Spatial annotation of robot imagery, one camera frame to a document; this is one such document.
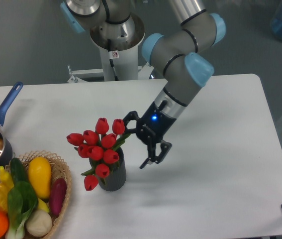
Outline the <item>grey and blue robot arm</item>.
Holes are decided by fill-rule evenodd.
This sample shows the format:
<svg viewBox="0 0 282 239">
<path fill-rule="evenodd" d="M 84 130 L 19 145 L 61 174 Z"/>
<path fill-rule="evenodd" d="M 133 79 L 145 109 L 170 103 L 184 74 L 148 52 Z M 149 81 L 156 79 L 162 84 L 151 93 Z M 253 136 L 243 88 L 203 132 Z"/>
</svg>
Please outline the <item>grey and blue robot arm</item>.
<svg viewBox="0 0 282 239">
<path fill-rule="evenodd" d="M 214 73 L 200 52 L 226 33 L 224 20 L 208 13 L 200 0 L 172 0 L 170 6 L 181 30 L 165 37 L 145 36 L 128 0 L 65 0 L 60 5 L 73 30 L 87 32 L 99 48 L 105 81 L 136 80 L 139 55 L 167 80 L 143 116 L 129 112 L 124 118 L 136 122 L 130 132 L 147 145 L 144 164 L 158 164 L 167 155 L 171 144 L 164 134 Z"/>
</svg>

